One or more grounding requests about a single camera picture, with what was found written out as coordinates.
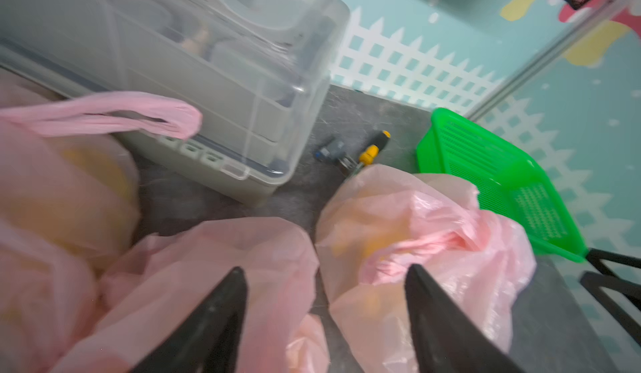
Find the pink plastic bag back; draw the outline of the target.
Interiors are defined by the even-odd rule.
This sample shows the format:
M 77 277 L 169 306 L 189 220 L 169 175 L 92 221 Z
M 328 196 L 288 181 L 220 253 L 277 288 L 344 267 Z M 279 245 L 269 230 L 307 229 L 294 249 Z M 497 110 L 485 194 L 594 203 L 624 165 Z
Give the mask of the pink plastic bag back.
M 453 175 L 375 164 L 320 213 L 315 247 L 329 311 L 363 371 L 417 370 L 404 291 L 414 264 L 509 351 L 512 306 L 536 261 L 524 228 L 481 209 L 478 195 Z

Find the pink plastic bag front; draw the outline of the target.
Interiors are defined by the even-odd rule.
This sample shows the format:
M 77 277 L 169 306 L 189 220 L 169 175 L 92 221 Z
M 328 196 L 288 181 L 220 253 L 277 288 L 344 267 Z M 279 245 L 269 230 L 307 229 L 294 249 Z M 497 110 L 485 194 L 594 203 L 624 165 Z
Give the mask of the pink plastic bag front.
M 105 92 L 52 101 L 1 83 L 1 369 L 45 372 L 92 324 L 96 276 L 129 247 L 139 174 L 115 134 L 185 140 L 178 99 Z

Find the pink plastic bag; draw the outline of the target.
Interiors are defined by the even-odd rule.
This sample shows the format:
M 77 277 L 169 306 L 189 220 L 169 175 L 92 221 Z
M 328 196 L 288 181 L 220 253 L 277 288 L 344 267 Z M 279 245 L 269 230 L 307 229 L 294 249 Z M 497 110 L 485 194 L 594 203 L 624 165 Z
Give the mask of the pink plastic bag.
M 536 261 L 524 228 L 481 209 L 478 195 L 453 175 L 375 164 L 320 213 L 315 247 L 329 311 L 363 371 L 417 370 L 404 291 L 414 264 L 509 351 L 512 306 Z
M 185 140 L 178 99 L 105 92 L 52 101 L 1 83 L 1 369 L 45 372 L 92 324 L 96 276 L 129 247 L 139 174 L 115 134 Z
M 325 331 L 310 313 L 319 261 L 308 234 L 276 217 L 206 221 L 143 238 L 102 274 L 105 312 L 54 370 L 128 371 L 235 267 L 248 284 L 237 371 L 327 371 Z

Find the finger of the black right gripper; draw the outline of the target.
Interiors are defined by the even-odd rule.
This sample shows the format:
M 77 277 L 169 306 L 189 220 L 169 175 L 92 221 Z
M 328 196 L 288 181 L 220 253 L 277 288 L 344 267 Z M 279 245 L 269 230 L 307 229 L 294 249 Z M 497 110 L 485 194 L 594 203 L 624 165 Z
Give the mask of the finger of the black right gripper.
M 640 311 L 640 285 L 617 276 L 595 272 L 585 272 L 579 282 L 639 346 L 640 323 L 612 298 L 609 292 L 620 294 Z
M 641 268 L 641 261 L 639 258 L 633 256 L 624 256 L 610 251 L 603 251 L 591 248 L 585 256 L 589 262 L 598 272 L 606 276 L 615 276 L 615 273 L 606 266 L 605 262 L 614 262 L 615 264 L 632 267 L 635 269 Z

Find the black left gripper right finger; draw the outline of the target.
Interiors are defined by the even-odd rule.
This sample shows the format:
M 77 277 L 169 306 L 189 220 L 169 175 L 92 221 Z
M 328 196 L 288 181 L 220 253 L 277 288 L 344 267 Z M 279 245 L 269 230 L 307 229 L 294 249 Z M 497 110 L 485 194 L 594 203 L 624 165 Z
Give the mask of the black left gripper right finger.
M 420 372 L 520 372 L 467 318 L 420 265 L 404 283 L 412 344 Z

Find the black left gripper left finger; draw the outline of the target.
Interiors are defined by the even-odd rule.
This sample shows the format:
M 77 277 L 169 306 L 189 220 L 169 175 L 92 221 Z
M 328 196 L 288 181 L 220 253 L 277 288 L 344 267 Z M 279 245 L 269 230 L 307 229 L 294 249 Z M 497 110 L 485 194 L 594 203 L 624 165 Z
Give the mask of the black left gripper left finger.
M 133 372 L 234 372 L 248 301 L 245 272 L 231 269 Z

